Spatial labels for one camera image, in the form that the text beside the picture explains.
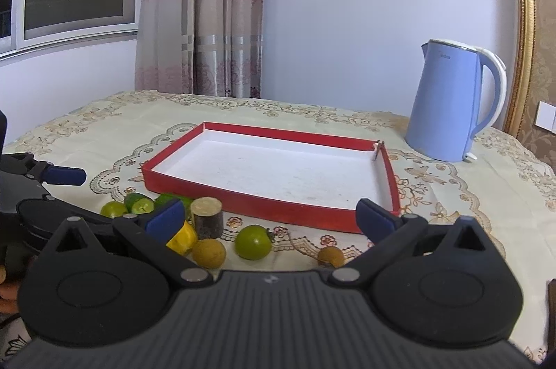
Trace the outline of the person left hand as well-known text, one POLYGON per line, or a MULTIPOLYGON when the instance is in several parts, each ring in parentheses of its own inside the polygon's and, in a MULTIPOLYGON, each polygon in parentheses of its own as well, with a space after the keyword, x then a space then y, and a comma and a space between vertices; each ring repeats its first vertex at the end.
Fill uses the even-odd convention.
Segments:
POLYGON ((0 266, 0 313, 15 314, 19 311, 18 293, 20 281, 7 281, 7 271, 4 265, 0 266))

